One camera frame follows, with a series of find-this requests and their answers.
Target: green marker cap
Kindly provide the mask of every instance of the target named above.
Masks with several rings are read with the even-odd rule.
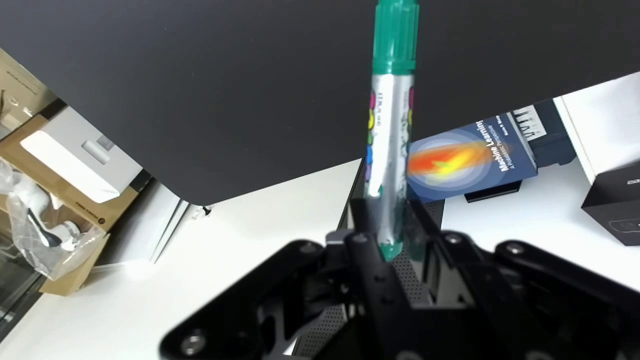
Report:
[[[374,30],[374,75],[411,75],[417,48],[417,0],[380,0]]]

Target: marker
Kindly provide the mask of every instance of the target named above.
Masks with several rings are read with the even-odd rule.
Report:
[[[417,17],[417,0],[376,7],[363,199],[384,260],[402,253]]]

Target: white table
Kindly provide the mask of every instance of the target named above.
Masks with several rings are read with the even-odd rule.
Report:
[[[73,296],[41,296],[0,345],[0,359],[152,360],[162,336],[293,239],[321,241],[348,199],[357,163],[214,207],[184,221],[156,267],[96,274]],[[640,249],[623,249],[577,208],[586,191],[573,166],[543,171],[520,194],[447,200],[444,226],[481,249],[524,239],[640,290]]]

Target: plastic bag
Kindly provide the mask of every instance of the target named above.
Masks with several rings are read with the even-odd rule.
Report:
[[[12,239],[25,263],[49,280],[58,280],[84,265],[94,253],[96,241],[103,239],[103,230],[92,226],[80,233],[77,226],[67,221],[49,226],[43,224],[39,215],[51,207],[49,194],[23,174],[13,172],[13,181],[8,182],[4,166],[0,166],[0,172],[4,172],[0,174],[4,185],[12,185],[2,191],[10,191],[5,208],[12,222]]]

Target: flame graphic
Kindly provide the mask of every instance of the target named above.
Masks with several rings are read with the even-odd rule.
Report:
[[[460,171],[479,166],[492,161],[486,143],[465,143],[416,153],[408,161],[410,176],[433,176],[445,181]]]

